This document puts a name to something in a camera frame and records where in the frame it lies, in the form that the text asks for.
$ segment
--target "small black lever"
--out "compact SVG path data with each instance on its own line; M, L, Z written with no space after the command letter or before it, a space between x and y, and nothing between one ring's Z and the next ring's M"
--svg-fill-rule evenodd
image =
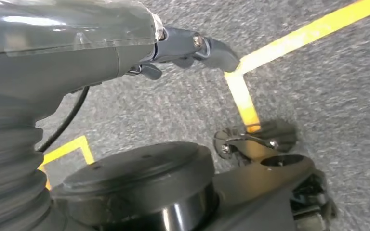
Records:
M127 75L129 76L136 76L139 74L143 74L150 80L157 80L161 78L162 71L158 69L158 67L152 64L141 64L133 66L128 72Z
M143 64L142 68L141 74L150 80L157 80L162 76L162 71L152 64Z

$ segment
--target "yellow line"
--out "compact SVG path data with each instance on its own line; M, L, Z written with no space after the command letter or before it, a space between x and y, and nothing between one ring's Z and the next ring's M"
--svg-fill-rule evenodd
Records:
M233 73L225 73L225 78L243 123L246 126L259 123L243 74L367 16L370 16L370 0L360 0L327 14L241 58L237 70Z
M44 173L46 174L46 177L47 177L47 173L46 173L46 170L45 170L45 168L44 168L44 166L43 166L43 165L39 166L39 168L38 168L38 169L39 169L40 171L44 172ZM49 178L47 178L47 180L46 180L46 188L47 188L48 190L52 189L52 186L50 185Z
M79 145L81 148L81 152L83 153L84 160L86 161L86 164L89 165L94 163L94 157L85 136L80 136Z
M74 151L78 148L81 149L81 152L84 156L84 160L86 161L86 164L88 164L88 165L92 164L94 162L94 157L93 157L92 152L90 151L90 147L89 147L89 144L87 142L87 139L86 139L85 136L80 136L80 137L66 143L65 145L57 148L56 150L51 151L50 153L47 153L44 156L43 163L39 167L39 170L45 172L45 170L44 170L44 165L45 164L47 164L47 163L49 163L53 160L59 159L60 157L66 155L66 154L69 154L69 153L71 153L72 151ZM48 189L51 188L49 179L47 180L46 188L48 188Z

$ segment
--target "bolt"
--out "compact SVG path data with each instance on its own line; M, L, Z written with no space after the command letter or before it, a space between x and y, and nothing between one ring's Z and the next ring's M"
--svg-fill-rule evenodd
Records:
M196 47L201 47L203 45L203 37L200 34L194 35L194 45Z
M275 141L275 140L271 140L271 141L269 142L269 144L270 144L273 148L277 148L277 147L278 147L278 143L277 143L277 141Z
M222 149L222 152L224 154L229 154L230 150L229 150L229 146L227 144L222 145L221 149Z

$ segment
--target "transparent plastic shell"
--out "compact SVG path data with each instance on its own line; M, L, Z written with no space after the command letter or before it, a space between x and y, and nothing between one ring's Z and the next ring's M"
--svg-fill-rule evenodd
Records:
M9 56L153 44L162 23L130 0L0 0L0 53Z

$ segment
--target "black flexible hose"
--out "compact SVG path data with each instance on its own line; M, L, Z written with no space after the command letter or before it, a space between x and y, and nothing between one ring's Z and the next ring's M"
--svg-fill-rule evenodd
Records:
M79 98L74 104L73 109L70 111L69 115L63 121L63 123L57 128L56 132L54 132L53 135L51 135L48 138L48 140L37 149L38 152L44 153L57 140L57 138L59 138L60 135L62 135L62 133L70 125L71 121L73 121L74 117L77 115L81 106L86 100L87 93L89 92L89 88L90 88L89 86L86 86L83 88L83 90L80 93Z

